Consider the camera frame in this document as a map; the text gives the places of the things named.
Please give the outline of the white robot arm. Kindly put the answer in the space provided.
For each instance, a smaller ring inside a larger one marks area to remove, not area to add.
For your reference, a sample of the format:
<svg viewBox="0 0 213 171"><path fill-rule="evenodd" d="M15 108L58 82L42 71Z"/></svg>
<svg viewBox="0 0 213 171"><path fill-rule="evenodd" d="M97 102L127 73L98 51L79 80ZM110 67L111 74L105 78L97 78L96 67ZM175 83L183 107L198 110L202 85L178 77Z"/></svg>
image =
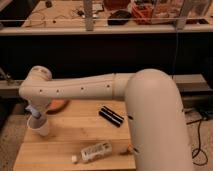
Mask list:
<svg viewBox="0 0 213 171"><path fill-rule="evenodd" d="M175 81L157 69L54 80L35 66L19 95L42 116L53 99L119 99L125 102L137 171L194 171L184 107Z"/></svg>

